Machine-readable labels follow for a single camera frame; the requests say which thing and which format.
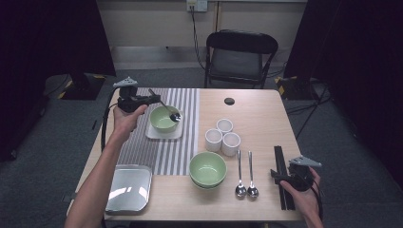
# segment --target white plate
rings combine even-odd
[[[179,111],[179,113],[181,114],[181,120],[178,122],[176,129],[172,132],[168,133],[159,132],[151,125],[151,122],[148,121],[147,126],[145,128],[146,137],[153,140],[176,140],[180,138],[183,133],[184,115],[182,111]]]
[[[117,165],[110,188],[106,213],[111,216],[131,216],[148,203],[152,171],[144,165]]]

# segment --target chair backrest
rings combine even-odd
[[[206,45],[208,48],[261,54],[273,54],[278,50],[278,42],[270,35],[228,29],[211,33],[207,37]]]

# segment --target black chair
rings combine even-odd
[[[219,80],[263,88],[278,50],[278,42],[267,34],[228,29],[210,34],[206,45],[204,87]]]

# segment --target light green bowl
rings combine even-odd
[[[224,159],[213,152],[201,152],[189,164],[190,178],[202,188],[218,186],[224,180],[226,171]]]
[[[167,107],[169,108],[169,110],[179,112],[179,110],[174,106],[167,105]],[[157,131],[168,133],[174,131],[176,129],[176,126],[178,125],[178,122],[173,122],[169,118],[169,115],[169,111],[166,110],[164,106],[158,106],[151,111],[149,120],[151,122],[151,125],[155,129],[157,129]]]

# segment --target hand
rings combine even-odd
[[[113,109],[114,115],[114,134],[119,134],[120,138],[125,142],[132,132],[137,127],[137,120],[139,116],[143,115],[147,105],[141,105],[132,113],[126,113],[118,106]]]
[[[313,184],[313,188],[319,194],[318,186],[320,183],[320,176],[313,168],[309,168],[312,175],[314,176],[314,181],[317,183]],[[299,192],[296,190],[289,182],[282,180],[280,182],[281,186],[293,196],[294,203],[299,212],[305,217],[308,223],[308,227],[321,227],[321,221],[319,218],[319,207],[317,205],[317,197],[312,189],[308,189],[305,192]]]

